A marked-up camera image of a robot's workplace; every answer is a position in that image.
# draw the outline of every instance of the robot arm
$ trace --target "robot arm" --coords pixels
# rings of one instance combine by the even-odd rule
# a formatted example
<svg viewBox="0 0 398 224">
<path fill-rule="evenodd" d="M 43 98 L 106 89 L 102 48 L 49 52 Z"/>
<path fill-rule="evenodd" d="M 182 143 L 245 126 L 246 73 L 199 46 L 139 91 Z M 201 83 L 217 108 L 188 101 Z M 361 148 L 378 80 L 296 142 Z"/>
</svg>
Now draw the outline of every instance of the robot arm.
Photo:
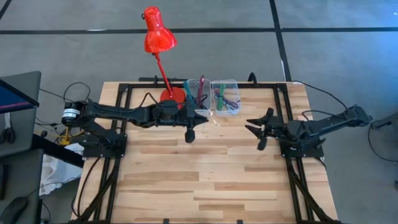
<svg viewBox="0 0 398 224">
<path fill-rule="evenodd" d="M 119 134 L 114 130 L 104 129 L 94 122 L 95 118 L 128 121 L 142 128 L 152 126 L 187 127 L 185 133 L 187 143 L 195 140 L 193 128 L 208 121 L 204 116 L 197 114 L 194 107 L 189 103 L 184 104 L 182 109 L 179 110 L 178 104 L 174 100 L 166 100 L 149 106 L 139 106 L 134 109 L 101 105 L 91 100 L 65 103 L 62 124 L 67 127 L 81 127 L 90 134 L 99 137 L 105 143 L 116 144 Z"/>
<path fill-rule="evenodd" d="M 304 151 L 308 148 L 318 149 L 324 139 L 320 136 L 337 131 L 343 127 L 366 126 L 372 117 L 368 116 L 360 106 L 352 106 L 346 111 L 330 116 L 319 121 L 289 121 L 282 124 L 274 110 L 269 108 L 267 114 L 259 119 L 249 119 L 248 122 L 262 128 L 246 125 L 254 135 L 260 139 L 258 150 L 264 150 L 267 137 L 278 139 L 283 144 L 288 144 L 291 150 Z"/>
</svg>

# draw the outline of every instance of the black cable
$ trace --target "black cable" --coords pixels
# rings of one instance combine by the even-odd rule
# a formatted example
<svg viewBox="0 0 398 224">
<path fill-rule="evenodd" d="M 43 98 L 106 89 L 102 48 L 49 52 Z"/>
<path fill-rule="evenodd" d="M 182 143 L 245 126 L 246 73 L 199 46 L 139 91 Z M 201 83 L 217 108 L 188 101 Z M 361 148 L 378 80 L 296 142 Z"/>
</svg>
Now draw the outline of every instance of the black cable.
<svg viewBox="0 0 398 224">
<path fill-rule="evenodd" d="M 347 106 L 341 100 L 339 100 L 337 97 L 333 96 L 331 93 L 329 93 L 329 92 L 327 92 L 325 90 L 321 90 L 321 89 L 319 89 L 317 87 L 311 86 L 309 84 L 306 84 L 304 82 L 298 81 L 298 80 L 294 80 L 293 82 L 298 82 L 298 83 L 301 83 L 301 84 L 306 85 L 308 87 L 311 87 L 311 88 L 313 88 L 315 90 L 321 91 L 322 93 L 326 93 L 327 95 L 333 97 L 335 100 L 337 100 L 339 103 L 341 103 L 344 106 L 344 108 L 346 108 L 346 110 L 348 110 Z"/>
<path fill-rule="evenodd" d="M 77 217 L 80 216 L 80 202 L 81 202 L 81 196 L 83 195 L 83 191 L 84 191 L 84 189 L 85 189 L 85 187 L 86 187 L 86 183 L 87 183 L 88 177 L 90 176 L 91 171 L 93 170 L 95 164 L 97 164 L 97 162 L 98 162 L 99 160 L 100 160 L 100 157 L 97 158 L 97 159 L 94 161 L 93 165 L 92 165 L 92 166 L 90 167 L 90 169 L 88 170 L 88 173 L 87 173 L 87 176 L 86 176 L 86 178 L 85 178 L 85 181 L 83 182 L 83 185 L 81 186 L 79 199 L 78 199 L 78 201 L 77 201 Z"/>
<path fill-rule="evenodd" d="M 58 133 L 58 131 L 57 131 L 57 128 L 54 127 L 54 126 L 52 126 L 52 125 L 50 125 L 50 126 L 51 126 L 51 128 L 53 128 L 53 130 L 50 129 L 50 128 L 48 128 L 48 127 L 46 127 L 44 124 L 39 124 L 39 123 L 37 123 L 37 122 L 35 122 L 35 124 L 39 125 L 40 127 L 44 128 L 44 129 L 47 129 L 47 130 L 49 130 L 49 131 L 55 132 L 56 134 L 60 135 L 60 134 Z"/>
<path fill-rule="evenodd" d="M 62 96 L 60 96 L 60 95 L 58 95 L 58 94 L 55 94 L 55 93 L 52 93 L 52 92 L 50 92 L 50 91 L 48 91 L 48 90 L 43 90 L 42 88 L 40 88 L 40 90 L 43 91 L 43 92 L 49 93 L 49 94 L 51 94 L 51 95 L 57 96 L 57 97 L 59 97 L 59 98 L 61 98 L 61 99 L 69 100 L 68 98 L 62 97 Z"/>
<path fill-rule="evenodd" d="M 321 157 L 315 157 L 315 159 L 318 160 L 319 162 L 321 162 L 322 165 L 325 167 L 325 170 L 327 170 L 326 164 L 325 164 L 325 162 L 323 161 L 323 159 Z"/>
<path fill-rule="evenodd" d="M 51 212 L 50 212 L 50 209 L 48 208 L 48 206 L 46 206 L 45 204 L 44 204 L 44 202 L 42 201 L 42 204 L 44 205 L 44 207 L 47 209 L 47 211 L 48 211 L 48 213 L 49 213 L 49 223 L 51 222 Z"/>
<path fill-rule="evenodd" d="M 65 91 L 63 92 L 63 97 L 62 97 L 62 98 L 63 98 L 63 101 L 64 101 L 65 103 L 66 103 L 65 100 L 69 100 L 68 98 L 65 97 L 65 96 L 67 95 L 67 92 L 68 92 L 69 88 L 72 87 L 73 85 L 77 85 L 77 84 L 81 84 L 81 85 L 84 85 L 84 86 L 87 87 L 88 93 L 87 93 L 87 96 L 86 96 L 86 98 L 85 98 L 85 101 L 88 100 L 88 97 L 90 96 L 90 93 L 91 93 L 91 89 L 89 88 L 89 86 L 88 86 L 86 83 L 74 82 L 74 83 L 68 85 L 68 87 L 67 87 L 67 88 L 65 89 Z"/>
<path fill-rule="evenodd" d="M 308 118 L 307 116 L 305 116 L 304 114 L 305 114 L 305 113 L 308 113 L 308 112 L 323 113 L 323 114 L 327 114 L 327 115 L 330 115 L 330 116 L 334 116 L 334 117 L 336 117 L 336 118 L 345 119 L 345 118 L 342 117 L 342 116 L 337 116 L 337 115 L 335 115 L 335 114 L 328 113 L 328 112 L 324 112 L 324 111 L 320 111 L 320 110 L 306 110 L 306 111 L 301 112 L 301 115 L 303 115 L 304 118 L 307 119 L 307 121 L 309 121 L 309 118 Z"/>
<path fill-rule="evenodd" d="M 43 124 L 43 123 L 38 123 L 38 122 L 35 122 L 35 124 L 37 124 L 37 125 L 41 125 L 41 126 L 56 126 L 56 125 L 58 125 L 58 124 L 55 124 L 55 123 L 52 123 L 52 124 Z"/>
<path fill-rule="evenodd" d="M 42 121 L 41 119 L 39 119 L 37 116 L 35 118 L 36 118 L 37 121 L 41 122 L 41 125 L 56 126 L 56 125 L 61 124 L 61 123 L 55 123 L 55 122 L 54 123 L 45 122 L 45 121 Z"/>
<path fill-rule="evenodd" d="M 104 108 L 100 108 L 98 105 L 96 105 L 94 102 L 92 102 L 92 100 L 89 99 L 90 102 L 92 102 L 93 106 L 99 110 L 103 110 L 103 111 L 110 111 L 110 112 L 115 112 L 115 113 L 133 113 L 135 112 L 135 110 L 138 110 L 139 108 L 142 108 L 142 105 L 144 104 L 147 96 L 150 96 L 152 98 L 152 100 L 155 102 L 155 104 L 158 104 L 158 102 L 155 100 L 154 96 L 152 96 L 151 93 L 146 93 L 144 98 L 142 99 L 141 103 L 139 104 L 139 106 L 136 109 L 133 109 L 131 111 L 121 111 L 121 110 L 114 110 L 114 109 L 104 109 Z"/>
<path fill-rule="evenodd" d="M 370 145 L 372 151 L 375 153 L 375 155 L 377 155 L 378 158 L 380 158 L 380 159 L 382 159 L 382 160 L 385 160 L 385 161 L 389 161 L 389 162 L 398 162 L 398 161 L 394 161 L 394 160 L 392 160 L 392 159 L 386 159 L 386 158 L 384 158 L 384 157 L 381 157 L 381 156 L 374 150 L 373 145 L 372 145 L 372 142 L 371 142 L 371 128 L 372 128 L 372 126 L 369 126 L 369 130 L 368 130 L 368 141 L 369 141 L 369 145 Z"/>
<path fill-rule="evenodd" d="M 73 214 L 75 214 L 76 217 L 79 217 L 79 216 L 77 215 L 76 211 L 75 211 L 75 208 L 73 207 L 73 204 L 75 203 L 75 200 L 76 200 L 76 196 L 73 198 L 72 203 L 70 204 L 70 206 L 71 206 L 71 208 L 72 208 Z"/>
<path fill-rule="evenodd" d="M 63 136 L 63 135 L 66 134 L 66 133 L 67 133 L 67 129 L 66 129 L 66 128 L 65 128 L 63 131 L 61 131 L 61 133 L 58 133 L 58 132 L 57 132 L 57 134 L 59 135 L 59 137 L 57 137 L 57 138 L 54 140 L 54 142 L 56 142 L 58 145 L 61 145 L 60 142 L 59 142 L 59 139 L 62 138 L 61 136 Z"/>
</svg>

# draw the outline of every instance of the plastic bin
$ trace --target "plastic bin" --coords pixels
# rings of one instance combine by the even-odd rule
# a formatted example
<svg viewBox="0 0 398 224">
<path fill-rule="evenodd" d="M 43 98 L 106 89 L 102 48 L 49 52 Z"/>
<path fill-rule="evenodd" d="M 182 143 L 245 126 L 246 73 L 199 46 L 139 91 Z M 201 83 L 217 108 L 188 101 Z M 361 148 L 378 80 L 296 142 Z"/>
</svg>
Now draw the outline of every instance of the plastic bin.
<svg viewBox="0 0 398 224">
<path fill-rule="evenodd" d="M 191 95 L 196 98 L 198 96 L 200 81 L 197 79 L 189 79 L 187 80 L 187 84 L 191 92 Z M 208 117 L 211 108 L 211 99 L 213 98 L 212 94 L 213 92 L 211 90 L 211 82 L 210 80 L 205 79 L 205 82 L 203 83 L 203 95 L 207 95 L 207 98 L 204 100 L 203 106 L 205 106 L 207 109 L 206 110 L 196 109 L 195 110 L 196 113 Z"/>
<path fill-rule="evenodd" d="M 225 105 L 223 106 L 223 109 L 221 111 L 217 110 L 217 104 L 218 100 L 216 99 L 216 96 L 214 94 L 215 89 L 220 89 L 221 84 L 225 84 L 225 89 L 224 89 L 224 95 L 225 98 L 229 101 L 235 102 L 238 104 L 238 108 L 236 109 L 228 109 Z M 236 83 L 236 80 L 218 80 L 218 81 L 213 81 L 211 83 L 211 89 L 213 92 L 213 95 L 215 96 L 215 110 L 216 114 L 218 116 L 231 116 L 231 115 L 236 115 L 239 113 L 239 111 L 242 108 L 241 105 L 241 98 L 239 96 L 239 89 L 238 89 L 238 83 Z"/>
</svg>

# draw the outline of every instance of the wire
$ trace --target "wire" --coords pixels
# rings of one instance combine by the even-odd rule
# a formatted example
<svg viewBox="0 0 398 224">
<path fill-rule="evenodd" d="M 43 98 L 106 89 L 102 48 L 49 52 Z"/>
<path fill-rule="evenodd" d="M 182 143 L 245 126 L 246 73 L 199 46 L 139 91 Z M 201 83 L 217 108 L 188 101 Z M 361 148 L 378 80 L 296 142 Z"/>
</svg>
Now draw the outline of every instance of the wire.
<svg viewBox="0 0 398 224">
<path fill-rule="evenodd" d="M 368 141 L 369 141 L 369 145 L 370 145 L 372 151 L 375 153 L 375 155 L 377 155 L 378 158 L 380 158 L 380 159 L 382 159 L 382 160 L 385 160 L 385 161 L 389 161 L 389 162 L 398 162 L 398 161 L 395 161 L 395 160 L 392 160 L 392 159 L 386 159 L 386 158 L 384 158 L 384 157 L 381 157 L 381 156 L 374 150 L 373 145 L 372 145 L 372 142 L 371 142 L 371 128 L 372 128 L 372 126 L 369 126 L 369 129 L 368 129 Z"/>
<path fill-rule="evenodd" d="M 58 94 L 55 94 L 55 93 L 52 93 L 52 92 L 50 92 L 50 91 L 48 91 L 48 90 L 44 90 L 44 89 L 42 89 L 42 88 L 40 88 L 40 90 L 43 91 L 43 92 L 49 93 L 49 94 L 51 94 L 51 95 L 57 96 L 57 97 L 59 97 L 59 98 L 61 98 L 61 99 L 69 100 L 68 98 L 62 97 L 62 96 L 60 96 L 60 95 L 58 95 Z"/>
<path fill-rule="evenodd" d="M 45 186 L 47 186 L 47 185 L 50 185 L 50 184 L 66 184 L 67 182 L 69 182 L 69 181 L 72 181 L 72 180 L 76 180 L 77 178 L 80 178 L 80 175 L 79 176 L 77 176 L 77 177 L 71 177 L 71 178 L 69 178 L 69 179 L 67 179 L 66 181 L 64 181 L 64 182 L 52 182 L 52 183 L 48 183 L 48 184 L 44 184 L 44 185 L 41 185 L 41 186 L 38 186 L 36 189 L 34 189 L 31 193 L 29 193 L 29 195 L 27 195 L 26 197 L 29 197 L 29 196 L 31 196 L 36 190 L 39 190 L 39 189 L 41 189 L 42 187 L 45 187 Z"/>
<path fill-rule="evenodd" d="M 43 124 L 39 124 L 39 123 L 37 123 L 37 122 L 35 122 L 35 124 L 39 125 L 40 127 L 44 128 L 44 129 L 47 129 L 47 130 L 52 131 L 52 132 L 55 132 L 55 133 L 58 134 L 59 136 L 61 135 L 60 133 L 58 133 L 57 128 L 54 127 L 54 126 L 51 126 L 51 125 L 50 125 L 50 126 L 53 128 L 53 130 L 52 130 L 52 129 L 46 127 L 46 126 L 43 125 Z"/>
<path fill-rule="evenodd" d="M 80 132 L 77 133 L 76 135 L 73 135 L 73 134 L 72 134 L 72 129 L 69 129 L 69 135 L 70 135 L 72 138 L 78 137 L 78 136 L 82 135 L 82 134 L 85 133 L 85 132 L 86 132 L 85 130 L 82 130 L 82 129 L 80 128 Z"/>
<path fill-rule="evenodd" d="M 89 86 L 88 86 L 86 83 L 74 82 L 74 83 L 68 85 L 68 87 L 67 87 L 67 88 L 65 89 L 65 91 L 63 92 L 63 97 L 62 97 L 62 98 L 63 98 L 63 101 L 64 101 L 65 103 L 66 103 L 66 100 L 69 100 L 68 98 L 65 97 L 65 96 L 67 95 L 67 92 L 68 92 L 69 88 L 72 87 L 73 85 L 77 85 L 77 84 L 81 84 L 81 85 L 84 85 L 84 86 L 87 87 L 88 93 L 87 93 L 87 96 L 86 96 L 86 98 L 85 98 L 84 101 L 87 101 L 87 100 L 88 100 L 88 97 L 90 96 L 90 93 L 91 93 L 91 89 L 89 88 Z"/>
<path fill-rule="evenodd" d="M 41 119 L 39 119 L 37 116 L 36 116 L 36 120 L 37 120 L 37 121 L 40 121 L 40 122 L 41 122 L 41 125 L 56 126 L 56 125 L 61 124 L 61 123 L 49 123 L 49 122 L 45 122 L 45 121 L 42 121 Z"/>
<path fill-rule="evenodd" d="M 325 170 L 327 170 L 326 164 L 325 164 L 325 162 L 323 161 L 323 157 L 316 157 L 315 159 L 318 160 L 319 162 L 321 162 L 322 165 L 325 167 Z"/>
<path fill-rule="evenodd" d="M 67 133 L 67 129 L 65 128 L 63 131 L 61 131 L 61 133 L 59 134 L 59 137 L 57 137 L 57 138 L 55 139 L 55 141 L 58 143 L 58 145 L 61 146 L 61 144 L 60 144 L 60 142 L 59 142 L 59 139 L 60 139 L 60 138 L 65 139 L 65 140 L 68 140 L 67 137 L 64 137 L 64 136 L 63 136 L 63 135 L 66 134 L 66 133 Z"/>
<path fill-rule="evenodd" d="M 327 114 L 327 115 L 330 115 L 330 116 L 334 116 L 334 117 L 336 117 L 336 118 L 345 119 L 345 118 L 342 117 L 342 116 L 337 116 L 337 115 L 335 115 L 335 114 L 328 113 L 328 112 L 324 112 L 324 111 L 320 111 L 320 110 L 306 110 L 306 111 L 301 112 L 301 114 L 304 116 L 305 119 L 307 119 L 307 121 L 309 121 L 309 118 L 308 118 L 307 116 L 305 116 L 304 114 L 305 114 L 305 113 L 308 113 L 308 112 L 323 113 L 323 114 Z"/>
<path fill-rule="evenodd" d="M 311 87 L 311 88 L 313 88 L 315 90 L 321 91 L 322 93 L 326 93 L 327 95 L 333 97 L 335 100 L 337 100 L 339 103 L 341 103 L 344 106 L 344 108 L 346 108 L 346 110 L 348 110 L 347 106 L 341 100 L 339 100 L 337 97 L 333 96 L 331 93 L 329 93 L 329 92 L 327 92 L 325 90 L 321 90 L 321 89 L 319 89 L 317 87 L 311 86 L 309 84 L 306 84 L 304 82 L 298 81 L 298 80 L 294 80 L 293 82 L 298 82 L 298 83 L 301 83 L 301 84 L 306 85 L 308 87 Z"/>
<path fill-rule="evenodd" d="M 115 113 L 121 113 L 121 114 L 123 114 L 123 113 L 133 113 L 133 112 L 135 112 L 135 110 L 138 110 L 139 108 L 142 108 L 142 105 L 144 104 L 144 102 L 145 102 L 147 96 L 150 96 L 150 97 L 152 98 L 152 100 L 155 102 L 155 104 L 159 104 L 159 103 L 155 100 L 154 96 L 152 96 L 151 93 L 146 93 L 145 96 L 144 96 L 144 98 L 142 99 L 141 103 L 139 104 L 139 106 L 138 106 L 137 108 L 135 108 L 135 109 L 133 109 L 133 110 L 129 110 L 129 111 L 122 111 L 122 110 L 114 110 L 114 109 L 100 108 L 96 103 L 92 102 L 92 100 L 88 99 L 88 101 L 90 101 L 90 102 L 93 104 L 93 106 L 94 106 L 95 108 L 99 109 L 99 110 L 102 110 L 102 111 L 110 111 L 110 112 L 115 112 Z"/>
<path fill-rule="evenodd" d="M 81 196 L 83 195 L 83 191 L 84 191 L 84 189 L 85 189 L 85 187 L 86 187 L 86 183 L 87 183 L 88 177 L 90 176 L 91 171 L 93 170 L 95 164 L 97 164 L 97 162 L 98 162 L 99 160 L 100 160 L 100 157 L 97 158 L 97 159 L 94 161 L 93 165 L 91 165 L 90 169 L 88 170 L 88 173 L 87 173 L 87 176 L 86 176 L 86 178 L 85 178 L 85 181 L 83 182 L 83 185 L 81 186 L 79 199 L 78 199 L 78 201 L 77 201 L 77 217 L 80 216 L 80 202 L 81 202 Z"/>
<path fill-rule="evenodd" d="M 37 134 L 42 134 L 42 132 L 40 132 L 40 131 L 38 131 L 38 130 L 33 130 L 33 132 L 34 132 L 34 133 L 37 133 Z M 47 134 L 47 136 L 51 136 L 51 137 L 55 137 L 55 138 L 64 138 L 64 139 L 66 139 L 66 137 L 59 136 L 58 134 L 57 134 L 57 135 L 55 135 L 55 134 Z"/>
<path fill-rule="evenodd" d="M 79 216 L 77 215 L 76 211 L 75 211 L 75 208 L 73 207 L 73 204 L 75 203 L 75 200 L 76 200 L 76 196 L 73 198 L 72 203 L 70 204 L 70 206 L 71 206 L 71 208 L 72 208 L 73 214 L 75 214 L 76 217 L 79 217 Z"/>
<path fill-rule="evenodd" d="M 48 206 L 46 206 L 45 204 L 44 204 L 44 202 L 42 201 L 42 204 L 44 205 L 44 207 L 47 209 L 47 211 L 48 211 L 48 213 L 49 213 L 49 223 L 51 222 L 51 212 L 50 212 L 50 209 L 48 208 Z"/>
</svg>

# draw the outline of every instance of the wooden tabletop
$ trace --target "wooden tabletop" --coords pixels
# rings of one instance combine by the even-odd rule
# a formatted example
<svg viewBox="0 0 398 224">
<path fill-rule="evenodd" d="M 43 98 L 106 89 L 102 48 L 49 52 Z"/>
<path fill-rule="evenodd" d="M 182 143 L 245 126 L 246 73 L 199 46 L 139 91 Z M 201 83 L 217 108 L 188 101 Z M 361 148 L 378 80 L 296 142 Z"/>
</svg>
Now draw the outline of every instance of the wooden tabletop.
<svg viewBox="0 0 398 224">
<path fill-rule="evenodd" d="M 114 106 L 118 85 L 104 83 L 99 102 Z M 301 111 L 310 109 L 305 88 L 291 83 L 287 86 L 294 118 L 303 119 Z M 131 108 L 139 105 L 145 93 L 159 98 L 162 90 L 134 89 Z M 121 161 L 113 223 L 162 223 L 164 218 L 171 223 L 236 223 L 237 219 L 246 223 L 295 223 L 286 164 L 278 142 L 269 139 L 265 150 L 258 151 L 256 137 L 244 127 L 247 119 L 264 116 L 268 107 L 275 109 L 274 93 L 267 88 L 245 88 L 239 93 L 239 114 L 229 118 L 214 114 L 208 123 L 195 128 L 196 140 L 191 144 L 184 141 L 186 128 L 142 129 L 127 124 L 128 145 Z M 152 103 L 147 99 L 144 106 Z M 110 120 L 96 122 L 105 128 L 111 126 Z M 77 196 L 94 160 L 85 162 Z M 81 212 L 98 192 L 103 160 L 88 178 Z M 337 218 L 325 168 L 313 158 L 304 158 L 303 163 L 310 193 L 326 214 Z M 306 218 L 301 194 L 299 198 Z"/>
</svg>

